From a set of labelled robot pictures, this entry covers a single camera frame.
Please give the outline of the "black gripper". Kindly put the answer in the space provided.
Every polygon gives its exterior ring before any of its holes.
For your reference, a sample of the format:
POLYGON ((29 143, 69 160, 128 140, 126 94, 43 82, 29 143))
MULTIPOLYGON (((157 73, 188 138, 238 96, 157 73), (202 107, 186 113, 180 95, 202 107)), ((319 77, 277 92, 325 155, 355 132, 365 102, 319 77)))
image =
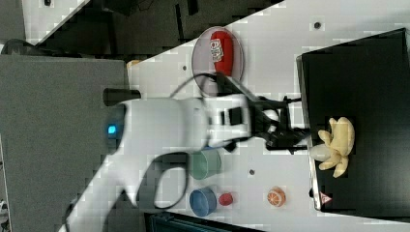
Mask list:
POLYGON ((306 145, 299 143, 310 135, 309 129, 293 128, 291 126, 289 104, 302 99, 273 101, 258 97, 249 102, 251 135, 265 140, 268 151, 288 150, 296 152, 306 150, 306 145))

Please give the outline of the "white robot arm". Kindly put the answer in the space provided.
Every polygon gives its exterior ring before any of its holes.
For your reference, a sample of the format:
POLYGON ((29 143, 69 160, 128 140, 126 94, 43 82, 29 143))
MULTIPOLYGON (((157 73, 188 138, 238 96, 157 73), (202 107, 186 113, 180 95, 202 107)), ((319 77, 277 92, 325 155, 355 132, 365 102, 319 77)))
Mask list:
POLYGON ((58 232, 103 232, 123 193, 139 210, 162 211, 155 197, 163 172, 176 167, 187 170, 190 155, 196 152, 232 151, 253 137, 263 139, 270 150, 299 150, 309 130, 282 125, 265 114, 286 109, 291 102, 231 94, 118 103, 116 120, 106 129, 113 151, 66 212, 58 232))

